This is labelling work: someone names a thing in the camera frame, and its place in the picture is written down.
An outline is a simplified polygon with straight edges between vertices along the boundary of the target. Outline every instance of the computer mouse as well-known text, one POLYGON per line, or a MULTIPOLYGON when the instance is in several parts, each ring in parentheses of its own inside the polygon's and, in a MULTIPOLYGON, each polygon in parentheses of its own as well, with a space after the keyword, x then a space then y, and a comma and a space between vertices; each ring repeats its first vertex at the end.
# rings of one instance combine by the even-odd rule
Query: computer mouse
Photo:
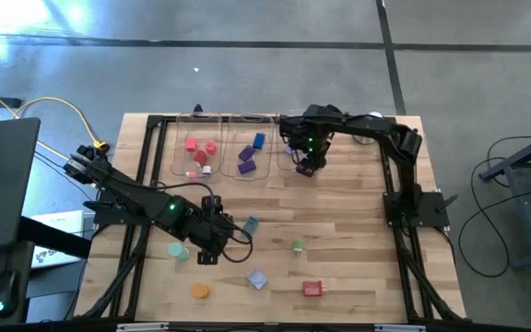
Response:
POLYGON ((9 317, 18 308, 18 273, 0 273, 0 318, 9 317))

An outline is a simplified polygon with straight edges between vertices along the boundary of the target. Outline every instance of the wooden table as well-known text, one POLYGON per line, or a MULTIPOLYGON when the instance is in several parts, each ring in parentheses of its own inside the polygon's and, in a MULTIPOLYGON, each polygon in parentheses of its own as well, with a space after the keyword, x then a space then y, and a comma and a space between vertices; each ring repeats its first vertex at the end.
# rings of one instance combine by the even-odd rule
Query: wooden table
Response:
MULTIPOLYGON (((113 166, 135 178, 148 114, 127 113, 118 138, 113 166)), ((417 128, 417 116, 397 116, 401 124, 417 128)), ((182 182, 171 173, 174 124, 168 128, 159 179, 182 182)), ((150 150, 145 183, 151 173, 155 145, 150 150)), ((168 256, 175 240, 153 228, 147 247, 137 320, 374 323, 406 322, 403 293, 396 262, 395 240, 385 226, 382 192, 384 178, 376 144, 358 145, 337 134, 327 154, 327 166, 313 178, 281 170, 273 156, 270 173, 262 181, 245 183, 222 177, 211 184, 222 196, 225 210, 236 221, 259 218, 254 253, 241 264, 221 257, 216 266, 199 266, 197 248, 187 243, 192 259, 178 262, 168 256), (296 256, 292 242, 302 239, 305 252, 296 256), (257 267, 268 278, 255 290, 245 276, 257 267), (322 280, 323 297, 302 296, 304 280, 322 280), (208 299, 190 295, 195 282, 210 286, 208 299)), ((419 152, 418 182, 425 191, 435 188, 425 141, 419 152)), ((172 193, 200 203, 202 188, 172 193)), ((111 226, 91 247, 76 314, 87 311, 106 290, 116 273, 124 226, 111 226)), ((423 260, 429 280, 455 312, 464 316, 450 247, 434 229, 420 229, 423 260)), ((246 247, 230 241, 228 253, 243 257, 246 247)), ((121 311, 130 291, 126 281, 121 311)), ((416 308, 421 313, 419 287, 412 283, 416 308)))

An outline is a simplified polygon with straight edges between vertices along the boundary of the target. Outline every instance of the concrete floor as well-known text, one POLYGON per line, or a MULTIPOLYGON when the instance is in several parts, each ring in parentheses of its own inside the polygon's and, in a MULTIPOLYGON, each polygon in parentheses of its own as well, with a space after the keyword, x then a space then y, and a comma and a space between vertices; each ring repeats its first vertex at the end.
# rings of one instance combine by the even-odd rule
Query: concrete floor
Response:
MULTIPOLYGON (((531 44, 531 1, 385 0, 393 42, 531 44)), ((0 0, 0 33, 113 39, 383 42, 374 0, 144 0, 88 2, 0 0)), ((422 116, 436 181, 447 195, 450 236, 476 210, 469 189, 472 167, 504 136, 531 135, 531 52, 395 52, 407 114, 422 116)), ((66 98, 87 115, 100 138, 115 143, 126 112, 190 112, 196 103, 214 112, 262 113, 333 103, 344 111, 395 114, 383 50, 72 47, 0 44, 0 95, 27 101, 66 98)), ((63 151, 89 143, 66 107, 42 103, 41 140, 63 151)), ((0 111, 0 119, 8 117, 0 111)), ((501 144, 506 155, 525 142, 501 144)), ((509 195, 477 184, 481 202, 509 195)), ((36 161, 25 215, 81 207, 84 196, 36 161)), ((525 250, 514 205, 493 209, 512 255, 525 250)), ((463 242, 475 264, 502 266, 502 246, 483 219, 463 242)), ((58 283, 74 287, 73 273, 58 283)), ((485 279, 458 259, 458 277, 470 318, 531 327, 531 268, 485 279)), ((30 321, 58 319, 67 293, 32 300, 30 321)))

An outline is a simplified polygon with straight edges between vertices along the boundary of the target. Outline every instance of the red object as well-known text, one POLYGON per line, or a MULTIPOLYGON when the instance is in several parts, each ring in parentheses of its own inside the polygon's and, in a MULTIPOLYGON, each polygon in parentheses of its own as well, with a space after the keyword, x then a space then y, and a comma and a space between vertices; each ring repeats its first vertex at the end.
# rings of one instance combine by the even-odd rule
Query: red object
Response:
POLYGON ((194 154, 194 161, 204 167, 207 164, 208 156, 203 150, 197 150, 194 154))
POLYGON ((213 140, 209 140, 207 141, 205 148, 206 148, 206 152, 208 152, 209 154, 211 155, 217 154, 217 142, 213 140))
POLYGON ((304 296, 323 296, 323 282, 321 280, 302 282, 302 293, 304 296))
POLYGON ((188 152, 194 152, 196 150, 195 139, 187 139, 185 141, 185 149, 188 152))

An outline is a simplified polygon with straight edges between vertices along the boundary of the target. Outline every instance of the yellow cable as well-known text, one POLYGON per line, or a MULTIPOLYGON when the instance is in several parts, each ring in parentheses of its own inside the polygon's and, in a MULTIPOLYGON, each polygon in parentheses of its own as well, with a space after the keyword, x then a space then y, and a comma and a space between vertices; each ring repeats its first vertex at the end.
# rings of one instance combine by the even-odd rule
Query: yellow cable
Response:
MULTIPOLYGON (((28 107, 30 107, 30 105, 38 102, 38 101, 59 101, 67 106, 69 106, 71 109, 73 109, 75 112, 77 112, 77 114, 79 115, 79 117, 81 118, 81 121, 83 122, 83 125, 85 126, 85 128, 87 129, 88 131, 88 134, 89 136, 91 137, 91 139, 93 140, 93 145, 95 148, 102 148, 103 146, 106 145, 106 143, 104 142, 100 142, 96 137, 95 135, 93 134, 93 132, 91 131, 91 128, 89 127, 89 124, 88 124, 88 121, 86 120, 85 116, 83 116, 83 113, 75 106, 73 105, 72 103, 70 103, 69 101, 65 101, 65 100, 62 100, 60 98, 55 98, 55 97, 41 97, 41 98, 38 98, 34 101, 30 101, 30 102, 27 102, 25 103, 24 105, 20 106, 15 112, 11 110, 11 108, 9 108, 9 106, 7 106, 4 101, 2 101, 0 99, 0 104, 2 106, 4 106, 11 114, 12 114, 12 118, 14 119, 19 119, 20 118, 20 113, 24 110, 26 110, 28 107)), ((49 147, 48 145, 42 143, 41 141, 38 141, 38 144, 43 147, 43 148, 46 148, 47 150, 51 151, 52 153, 54 153, 55 155, 57 155, 58 157, 60 158, 63 158, 64 160, 69 160, 69 158, 67 156, 65 156, 64 154, 62 154, 61 152, 55 150, 54 148, 51 148, 49 147)))

